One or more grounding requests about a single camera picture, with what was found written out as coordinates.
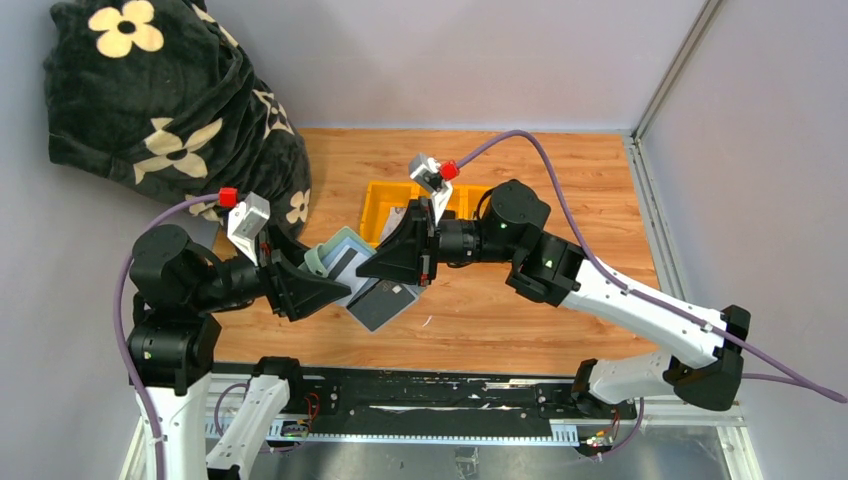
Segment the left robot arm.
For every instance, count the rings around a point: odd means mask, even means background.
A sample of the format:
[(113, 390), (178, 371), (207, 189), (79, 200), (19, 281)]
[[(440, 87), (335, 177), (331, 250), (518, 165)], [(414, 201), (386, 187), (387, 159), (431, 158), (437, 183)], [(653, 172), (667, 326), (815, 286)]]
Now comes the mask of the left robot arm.
[(152, 479), (246, 479), (275, 417), (306, 398), (298, 360), (264, 357), (245, 398), (213, 448), (206, 445), (219, 312), (265, 298), (272, 311), (303, 319), (346, 297), (347, 285), (310, 271), (306, 248), (275, 228), (261, 231), (257, 255), (223, 260), (167, 224), (134, 244), (128, 275), (136, 286), (126, 342)]

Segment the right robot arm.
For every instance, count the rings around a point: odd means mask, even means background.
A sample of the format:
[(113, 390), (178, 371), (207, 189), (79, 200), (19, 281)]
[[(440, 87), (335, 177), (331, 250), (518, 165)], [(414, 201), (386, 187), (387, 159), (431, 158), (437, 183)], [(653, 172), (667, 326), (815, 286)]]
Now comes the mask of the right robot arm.
[(584, 413), (639, 397), (675, 395), (710, 411), (735, 401), (747, 310), (698, 307), (634, 281), (587, 249), (545, 231), (550, 207), (527, 185), (490, 189), (472, 220), (437, 220), (428, 198), (408, 204), (398, 227), (357, 270), (365, 277), (426, 287), (440, 264), (505, 263), (507, 284), (540, 304), (603, 318), (653, 342), (657, 351), (583, 361), (569, 401)]

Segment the dark grey credit card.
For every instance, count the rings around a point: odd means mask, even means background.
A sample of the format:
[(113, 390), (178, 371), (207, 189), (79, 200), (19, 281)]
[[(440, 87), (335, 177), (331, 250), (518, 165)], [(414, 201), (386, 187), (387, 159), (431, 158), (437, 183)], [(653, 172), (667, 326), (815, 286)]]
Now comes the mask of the dark grey credit card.
[(350, 315), (374, 333), (415, 304), (422, 289), (389, 280), (369, 280), (346, 306)]

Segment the green card holder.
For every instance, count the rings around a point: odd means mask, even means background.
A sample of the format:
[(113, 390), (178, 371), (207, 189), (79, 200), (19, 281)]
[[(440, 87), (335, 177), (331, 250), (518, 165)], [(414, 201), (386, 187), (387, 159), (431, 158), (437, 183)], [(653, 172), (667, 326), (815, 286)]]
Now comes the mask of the green card holder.
[[(299, 269), (349, 286), (352, 293), (335, 302), (346, 310), (354, 294), (369, 280), (377, 279), (360, 277), (356, 273), (357, 267), (375, 253), (376, 250), (358, 234), (344, 227), (328, 241), (317, 244), (307, 251), (304, 263), (299, 266)], [(420, 288), (422, 289), (421, 297), (426, 288)]]

